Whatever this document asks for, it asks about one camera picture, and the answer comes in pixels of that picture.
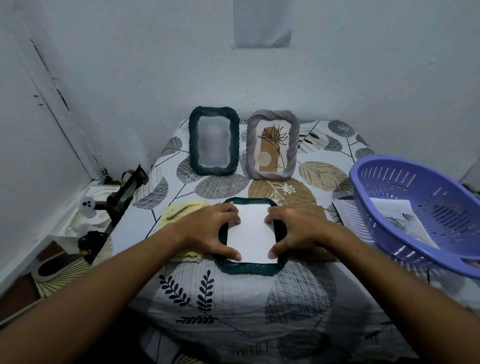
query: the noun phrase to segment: gray photo frame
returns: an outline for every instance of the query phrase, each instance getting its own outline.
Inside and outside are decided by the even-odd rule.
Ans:
[[[255,169],[255,145],[257,143],[257,124],[260,120],[275,121],[285,120],[291,124],[289,145],[287,150],[287,166],[282,172],[260,172]],[[290,110],[257,110],[248,119],[247,124],[247,151],[246,169],[254,180],[288,180],[295,171],[297,163],[297,148],[300,132],[300,122]]]

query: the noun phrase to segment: photo frame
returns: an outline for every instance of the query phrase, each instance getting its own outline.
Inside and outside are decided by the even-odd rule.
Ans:
[[[225,202],[233,202],[237,205],[251,205],[251,204],[268,204],[270,206],[277,206],[277,204],[269,198],[243,198],[231,197]],[[275,231],[275,241],[279,242],[287,235],[287,227],[284,222],[280,220],[273,221]],[[218,240],[223,245],[227,245],[228,238],[228,223],[222,225],[218,231]],[[282,270],[288,261],[288,253],[281,254],[277,263],[272,264],[257,264],[257,263],[242,263],[232,262],[223,255],[215,255],[215,262],[220,270],[228,274],[257,274],[261,276],[274,276]]]
[[[229,107],[198,106],[190,114],[190,166],[202,176],[228,176],[239,161],[240,119]]]
[[[289,110],[257,110],[247,123],[246,170],[254,180],[288,180],[295,171],[300,122]]]

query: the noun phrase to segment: person's left hand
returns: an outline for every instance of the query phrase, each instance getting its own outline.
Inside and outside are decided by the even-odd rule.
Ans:
[[[165,225],[178,236],[183,249],[225,255],[229,259],[241,261],[240,253],[218,240],[218,230],[227,222],[240,224],[238,209],[232,204],[216,204],[202,207],[175,222]]]

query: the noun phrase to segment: white wall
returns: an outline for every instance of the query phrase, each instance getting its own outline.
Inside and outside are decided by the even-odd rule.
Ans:
[[[260,50],[232,47],[232,0],[13,2],[116,175],[198,105],[341,119],[455,178],[480,157],[478,0],[297,0],[291,48]]]
[[[0,293],[52,218],[90,182],[23,67],[14,43],[19,34],[5,26],[13,12],[3,10],[0,4]]]

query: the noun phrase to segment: hand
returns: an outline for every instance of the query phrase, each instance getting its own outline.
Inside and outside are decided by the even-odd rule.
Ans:
[[[218,230],[227,222],[240,224],[238,209],[229,204],[216,204],[202,207],[163,229],[174,231],[181,241],[182,249],[192,249],[210,254],[225,255],[229,259],[241,261],[240,253],[218,241]]]
[[[273,206],[268,212],[265,222],[281,220],[287,226],[286,237],[268,252],[270,259],[290,249],[310,249],[318,245],[328,249],[339,240],[355,236],[345,226],[328,221],[321,206]]]

